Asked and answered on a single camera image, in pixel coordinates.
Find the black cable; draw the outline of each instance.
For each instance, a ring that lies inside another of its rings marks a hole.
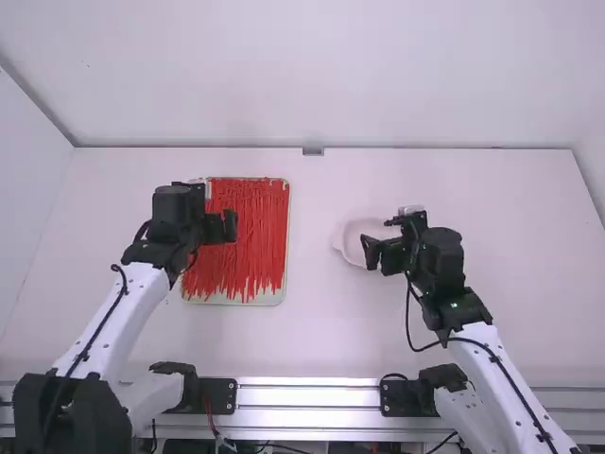
[[[158,435],[155,431],[155,418],[151,420],[151,434],[152,434],[152,442],[151,442],[151,450],[149,451],[153,454],[158,448]]]
[[[447,437],[445,437],[443,440],[441,440],[438,445],[436,445],[430,451],[426,451],[424,454],[433,454],[434,452],[437,452],[438,449],[441,449],[442,447],[444,447],[447,442],[449,442],[451,439],[453,439],[457,435],[458,435],[458,433],[455,431],[450,433]]]
[[[420,302],[420,298],[418,297],[418,295],[416,294],[416,292],[412,289],[412,284],[409,281],[409,277],[407,275],[406,275],[406,279],[407,279],[407,292],[406,292],[406,337],[407,337],[407,344],[409,345],[409,348],[413,352],[420,353],[420,352],[423,352],[425,350],[428,350],[429,348],[433,348],[433,347],[436,347],[437,345],[441,345],[441,340],[436,340],[434,342],[428,343],[424,347],[420,347],[420,348],[417,348],[417,347],[415,347],[413,345],[411,336],[409,334],[409,296],[410,295],[414,295],[414,298],[418,302]],[[450,338],[450,337],[448,337],[448,338],[445,338],[443,341],[446,342],[446,345],[447,345],[447,343],[452,342],[452,341],[453,342],[471,343],[472,345],[474,345],[474,346],[480,348],[481,350],[487,352],[488,355],[490,355],[490,361],[494,362],[498,366],[498,368],[500,369],[500,371],[502,371],[502,374],[504,374],[504,377],[507,379],[507,381],[509,382],[510,386],[514,390],[515,394],[517,394],[517,397],[519,397],[519,400],[521,401],[521,403],[525,407],[527,413],[531,417],[534,426],[538,429],[538,431],[540,432],[540,435],[542,436],[542,438],[544,439],[544,441],[546,442],[546,444],[550,448],[550,451],[553,454],[559,454],[557,452],[557,449],[553,445],[552,440],[550,439],[550,435],[548,434],[548,432],[546,432],[544,426],[542,425],[542,423],[540,422],[540,420],[536,416],[536,413],[533,411],[533,409],[531,408],[531,406],[529,405],[529,403],[526,401],[525,397],[523,396],[523,393],[521,393],[521,390],[519,390],[519,387],[517,386],[517,384],[514,382],[514,380],[510,376],[509,371],[507,370],[507,368],[504,366],[504,364],[502,364],[502,360],[498,357],[498,355],[496,355],[492,351],[492,349],[490,347],[482,344],[481,342],[479,342],[477,340],[468,339],[468,338]]]
[[[386,374],[385,376],[383,376],[380,379],[380,381],[382,381],[382,380],[384,380],[386,378],[401,378],[402,380],[409,381],[405,375],[403,375],[403,374],[397,374],[396,372],[393,372],[391,374]]]
[[[113,311],[115,310],[117,305],[120,303],[120,300],[122,299],[122,297],[124,295],[129,294],[129,287],[127,284],[126,274],[124,273],[124,270],[122,270],[122,268],[119,265],[116,265],[115,263],[112,264],[111,268],[112,268],[112,271],[119,272],[120,275],[122,276],[122,288],[120,289],[120,291],[117,295],[117,298],[113,302],[112,306],[107,311],[107,314],[105,314],[105,317],[103,317],[103,320],[101,321],[101,323],[98,324],[98,327],[96,328],[95,332],[91,336],[90,340],[86,343],[86,345],[84,346],[82,351],[78,353],[78,355],[74,359],[74,362],[72,363],[70,368],[67,370],[67,373],[64,376],[65,378],[69,378],[70,376],[72,376],[72,373],[76,370],[76,368],[79,366],[79,364],[83,360],[88,359],[88,352],[90,351],[91,347],[93,346],[93,343],[95,343],[95,340],[98,337],[98,335],[103,330],[103,326],[105,326],[105,323],[111,317]],[[48,414],[46,415],[46,419],[44,420],[42,434],[43,434],[43,440],[45,443],[48,441],[50,429],[51,429],[52,423],[55,419],[55,413],[59,409],[61,397],[62,397],[63,392],[65,391],[65,388],[67,387],[67,383],[68,383],[68,380],[63,380],[62,384],[57,389],[57,392],[55,393],[55,397],[53,398],[52,403],[49,407],[50,410],[48,411]]]
[[[308,451],[303,451],[303,450],[301,450],[301,449],[297,449],[296,447],[290,447],[290,446],[286,446],[286,445],[276,445],[276,444],[274,444],[274,443],[265,443],[265,444],[263,444],[263,445],[260,445],[260,444],[259,444],[259,445],[256,445],[256,446],[262,446],[262,447],[263,447],[263,449],[264,449],[265,447],[276,447],[276,448],[278,448],[278,449],[283,449],[283,450],[285,450],[285,451],[290,451],[290,452],[296,452],[296,453],[298,453],[298,454],[312,454],[312,453],[310,453],[310,452],[308,452]]]
[[[269,443],[271,443],[271,440],[267,440],[266,443],[262,444],[261,447],[259,447],[255,451],[251,452],[250,454],[261,454],[261,452],[263,452],[265,450],[265,448],[268,446]]]

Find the white backdrop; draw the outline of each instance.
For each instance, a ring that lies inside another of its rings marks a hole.
[[[0,337],[26,279],[72,150],[0,67]]]
[[[81,145],[573,148],[605,214],[601,0],[0,0]]]
[[[191,306],[173,291],[144,329],[134,368],[170,359],[211,375],[378,376],[447,360],[406,347],[401,276],[352,268],[329,246],[351,209],[423,202],[432,225],[461,231],[468,283],[529,379],[605,384],[605,236],[566,150],[83,149],[0,346],[4,377],[44,370],[66,350],[148,218],[153,189],[199,175],[291,182],[285,300]],[[432,341],[416,306],[412,318],[416,342]]]

